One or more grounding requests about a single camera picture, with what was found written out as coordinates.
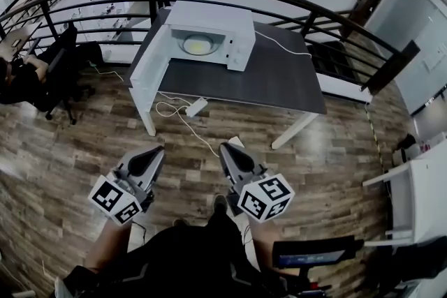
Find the wooden floor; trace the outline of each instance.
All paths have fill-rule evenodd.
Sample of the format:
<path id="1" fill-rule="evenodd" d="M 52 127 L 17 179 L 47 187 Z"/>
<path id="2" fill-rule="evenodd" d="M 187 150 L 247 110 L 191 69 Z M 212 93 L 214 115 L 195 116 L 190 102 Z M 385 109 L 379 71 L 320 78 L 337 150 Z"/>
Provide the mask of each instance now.
<path id="1" fill-rule="evenodd" d="M 107 174 L 121 156 L 149 142 L 164 144 L 166 164 L 156 202 L 138 222 L 147 239 L 183 217 L 206 223 L 215 193 L 225 193 L 219 159 L 177 116 L 153 119 L 156 137 L 146 133 L 128 89 L 114 75 L 87 71 L 96 95 L 74 104 L 78 124 L 62 112 L 46 121 L 29 104 L 0 105 L 0 250 L 2 263 L 26 288 L 46 297 L 56 276 L 82 260 L 104 222 L 87 201 L 98 175 Z M 384 231 L 386 194 L 362 181 L 381 174 L 377 148 L 363 105 L 327 98 L 328 114 L 317 117 L 299 136 L 273 151 L 270 144 L 299 114 L 271 108 L 211 102 L 188 122 L 213 148 L 239 135 L 272 169 L 281 172 L 297 195 L 277 220 L 289 239 L 323 239 L 354 234 L 371 239 Z M 394 84 L 369 107 L 385 167 L 408 128 L 409 116 Z M 133 229 L 131 246 L 142 243 Z M 364 297 L 353 289 L 363 277 L 360 256 L 331 268 L 311 271 L 332 284 L 333 297 Z M 0 266 L 0 276 L 8 277 Z"/>

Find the dark gray tabletop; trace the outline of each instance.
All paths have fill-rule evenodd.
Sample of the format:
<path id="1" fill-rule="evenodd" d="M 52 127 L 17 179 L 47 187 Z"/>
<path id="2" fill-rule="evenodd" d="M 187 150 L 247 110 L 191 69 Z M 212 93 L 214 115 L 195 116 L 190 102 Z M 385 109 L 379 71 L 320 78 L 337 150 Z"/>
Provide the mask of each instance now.
<path id="1" fill-rule="evenodd" d="M 169 10 L 159 13 L 133 60 L 126 83 L 150 41 L 165 22 Z M 293 52 L 308 52 L 299 33 L 254 23 L 256 31 L 274 38 Z M 209 62 L 171 59 L 159 91 L 187 96 L 326 113 L 326 106 L 312 60 L 291 54 L 275 42 L 256 34 L 256 43 L 245 71 L 228 70 Z"/>

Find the shoe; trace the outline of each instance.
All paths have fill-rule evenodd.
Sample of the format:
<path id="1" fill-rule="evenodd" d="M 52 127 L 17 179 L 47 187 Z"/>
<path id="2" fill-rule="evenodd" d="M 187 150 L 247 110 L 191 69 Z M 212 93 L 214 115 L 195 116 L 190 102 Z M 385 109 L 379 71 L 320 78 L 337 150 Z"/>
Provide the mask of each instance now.
<path id="1" fill-rule="evenodd" d="M 177 220 L 174 221 L 173 226 L 176 228 L 179 226 L 191 226 L 191 225 L 184 218 L 178 218 Z"/>
<path id="2" fill-rule="evenodd" d="M 212 206 L 214 208 L 214 212 L 223 212 L 224 214 L 226 214 L 226 211 L 228 209 L 228 203 L 226 201 L 225 196 L 218 194 L 214 198 Z"/>

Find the desk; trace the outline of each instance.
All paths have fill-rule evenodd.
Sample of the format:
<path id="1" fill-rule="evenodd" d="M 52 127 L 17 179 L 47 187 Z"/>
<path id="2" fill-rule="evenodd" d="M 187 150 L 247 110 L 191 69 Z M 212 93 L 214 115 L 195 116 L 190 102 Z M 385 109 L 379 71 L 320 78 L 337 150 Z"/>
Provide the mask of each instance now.
<path id="1" fill-rule="evenodd" d="M 22 27 L 18 30 L 12 30 L 6 35 L 6 37 L 0 42 L 0 57 L 3 57 L 7 62 L 11 62 L 20 51 L 22 51 L 25 44 L 33 36 L 36 30 L 41 24 L 32 24 Z M 20 40 L 16 47 L 13 47 L 13 43 L 16 40 Z"/>
<path id="2" fill-rule="evenodd" d="M 393 239 L 366 246 L 407 245 L 447 235 L 447 141 L 363 186 L 390 181 Z"/>
<path id="3" fill-rule="evenodd" d="M 159 13 L 128 72 L 126 83 L 131 88 L 134 100 L 130 77 L 168 14 L 169 10 Z M 254 27 L 255 30 L 279 41 L 290 51 L 307 52 L 299 33 L 257 22 Z M 273 149 L 280 148 L 318 114 L 326 113 L 323 94 L 311 58 L 307 55 L 290 54 L 275 42 L 258 34 L 245 71 L 231 71 L 225 66 L 209 62 L 171 59 L 159 91 L 305 112 L 305 115 L 272 143 Z M 156 130 L 148 109 L 143 113 L 141 110 L 139 112 L 148 133 L 155 135 Z"/>

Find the open microwave door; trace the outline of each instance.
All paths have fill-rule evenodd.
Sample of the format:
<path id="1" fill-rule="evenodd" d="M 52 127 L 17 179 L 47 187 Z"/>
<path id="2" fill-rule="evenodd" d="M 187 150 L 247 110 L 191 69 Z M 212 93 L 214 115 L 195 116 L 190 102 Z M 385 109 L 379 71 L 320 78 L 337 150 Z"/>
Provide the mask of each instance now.
<path id="1" fill-rule="evenodd" d="M 135 102 L 147 132 L 152 136 L 156 131 L 150 117 L 150 110 L 163 76 L 168 69 L 170 61 L 168 54 L 170 52 L 167 46 L 169 40 L 170 28 L 168 25 L 162 25 L 131 76 L 132 88 L 130 91 L 133 102 Z"/>

